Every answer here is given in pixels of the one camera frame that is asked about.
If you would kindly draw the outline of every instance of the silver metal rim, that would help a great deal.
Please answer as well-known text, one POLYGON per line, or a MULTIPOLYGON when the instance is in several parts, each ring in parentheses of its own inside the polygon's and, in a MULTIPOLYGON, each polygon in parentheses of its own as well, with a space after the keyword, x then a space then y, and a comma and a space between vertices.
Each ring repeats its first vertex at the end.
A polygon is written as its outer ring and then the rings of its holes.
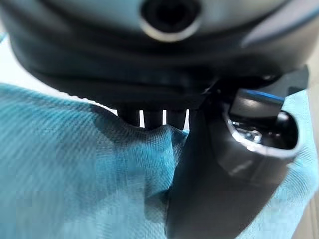
POLYGON ((201 17, 197 17, 195 21, 183 31, 167 33, 152 27, 142 16, 140 18, 141 28, 144 33, 154 40, 162 42, 178 42, 189 38, 197 32, 201 24, 201 17))
POLYGON ((224 113, 224 119, 233 138, 251 152, 255 152, 264 156, 275 157, 278 159, 287 159, 287 158, 296 157, 303 146, 304 140, 301 134, 301 129, 298 124, 296 124, 297 130, 298 130, 298 140, 297 140, 296 146, 293 149, 280 149, 280 148, 264 146, 262 144, 255 143, 248 139, 245 139, 242 135, 240 135, 240 133, 233 126, 232 120, 229 118, 227 113, 224 113))

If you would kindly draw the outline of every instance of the teal fabric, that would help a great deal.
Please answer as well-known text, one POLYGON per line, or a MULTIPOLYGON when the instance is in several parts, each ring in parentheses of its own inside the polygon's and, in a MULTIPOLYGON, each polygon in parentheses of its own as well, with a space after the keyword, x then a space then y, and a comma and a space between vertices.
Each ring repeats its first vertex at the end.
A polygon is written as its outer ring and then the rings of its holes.
MULTIPOLYGON (((285 109, 304 130, 304 149, 239 239, 290 239, 318 188, 306 93, 289 97, 285 109)), ((96 105, 0 84, 0 237, 166 238, 163 192, 186 137, 167 125, 146 131, 96 105)))

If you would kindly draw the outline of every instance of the black plastic device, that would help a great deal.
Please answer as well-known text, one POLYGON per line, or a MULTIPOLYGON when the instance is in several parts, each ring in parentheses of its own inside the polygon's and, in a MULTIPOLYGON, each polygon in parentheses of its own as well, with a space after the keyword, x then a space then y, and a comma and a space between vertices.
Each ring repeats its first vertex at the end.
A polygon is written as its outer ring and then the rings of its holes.
POLYGON ((236 238, 297 156, 282 111, 307 87, 318 0, 1 0, 15 55, 41 81, 139 126, 190 133, 168 190, 169 239, 236 238))

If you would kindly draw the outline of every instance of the black plastic tooth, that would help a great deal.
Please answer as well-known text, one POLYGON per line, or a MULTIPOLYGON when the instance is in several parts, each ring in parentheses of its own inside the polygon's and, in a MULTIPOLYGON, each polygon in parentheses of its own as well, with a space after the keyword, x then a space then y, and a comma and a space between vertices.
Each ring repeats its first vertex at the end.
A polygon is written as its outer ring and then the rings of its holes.
POLYGON ((118 116, 128 124, 140 126, 140 112, 136 110, 120 109, 118 116))
POLYGON ((163 111, 144 111, 144 124, 147 129, 155 129, 163 125, 163 111))
POLYGON ((189 110, 189 117, 188 117, 189 130, 190 130, 191 127, 192 127, 192 122, 193 122, 195 116, 196 116, 196 111, 194 111, 194 110, 189 110))
POLYGON ((167 111, 166 121, 167 124, 174 126, 180 130, 184 129, 186 118, 186 110, 181 111, 167 111))

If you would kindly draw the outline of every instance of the circular opening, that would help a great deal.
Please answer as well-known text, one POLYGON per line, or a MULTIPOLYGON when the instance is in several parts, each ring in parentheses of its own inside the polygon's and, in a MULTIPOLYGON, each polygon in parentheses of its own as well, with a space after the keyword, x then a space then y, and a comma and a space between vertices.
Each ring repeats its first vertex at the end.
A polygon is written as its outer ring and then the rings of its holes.
POLYGON ((142 18, 163 33, 179 33, 190 27, 199 15, 196 0, 148 0, 142 6, 142 18))

